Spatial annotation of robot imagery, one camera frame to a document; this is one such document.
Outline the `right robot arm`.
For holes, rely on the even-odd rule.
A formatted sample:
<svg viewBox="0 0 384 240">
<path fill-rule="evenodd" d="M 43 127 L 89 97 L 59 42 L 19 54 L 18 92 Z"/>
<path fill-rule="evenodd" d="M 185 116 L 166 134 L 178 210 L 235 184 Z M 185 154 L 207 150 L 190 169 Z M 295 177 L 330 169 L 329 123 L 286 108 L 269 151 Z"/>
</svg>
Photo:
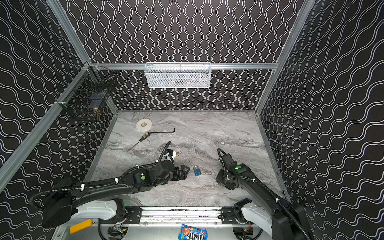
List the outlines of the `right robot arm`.
<svg viewBox="0 0 384 240">
<path fill-rule="evenodd" d="M 304 207 L 290 203 L 259 180 L 245 164 L 238 164 L 230 154 L 218 148 L 222 166 L 216 181 L 228 190 L 240 188 L 261 204 L 250 199 L 234 205 L 234 220 L 239 224 L 255 224 L 273 240 L 313 240 Z"/>
</svg>

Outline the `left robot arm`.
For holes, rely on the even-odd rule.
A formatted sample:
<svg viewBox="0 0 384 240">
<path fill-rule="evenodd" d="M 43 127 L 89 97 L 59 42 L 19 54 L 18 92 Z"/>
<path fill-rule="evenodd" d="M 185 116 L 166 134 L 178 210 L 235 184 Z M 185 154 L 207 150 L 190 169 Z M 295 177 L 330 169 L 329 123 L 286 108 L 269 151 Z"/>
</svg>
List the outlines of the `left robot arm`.
<svg viewBox="0 0 384 240">
<path fill-rule="evenodd" d="M 62 179 L 55 188 L 32 195 L 30 205 L 43 212 L 42 226 L 53 228 L 70 221 L 80 213 L 80 206 L 119 195 L 148 192 L 169 181 L 184 181 L 190 168 L 176 166 L 172 160 L 133 167 L 121 176 L 93 182 Z"/>
</svg>

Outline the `blue padlock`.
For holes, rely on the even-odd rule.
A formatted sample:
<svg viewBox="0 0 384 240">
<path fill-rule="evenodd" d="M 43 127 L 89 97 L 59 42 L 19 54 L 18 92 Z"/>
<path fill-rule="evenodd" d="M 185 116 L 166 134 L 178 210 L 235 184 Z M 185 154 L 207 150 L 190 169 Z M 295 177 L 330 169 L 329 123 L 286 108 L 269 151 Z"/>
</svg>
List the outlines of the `blue padlock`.
<svg viewBox="0 0 384 240">
<path fill-rule="evenodd" d="M 196 177 L 202 175 L 202 172 L 201 172 L 201 170 L 200 170 L 200 168 L 198 166 L 194 166 L 193 170 L 194 170 L 194 174 L 195 174 Z"/>
</svg>

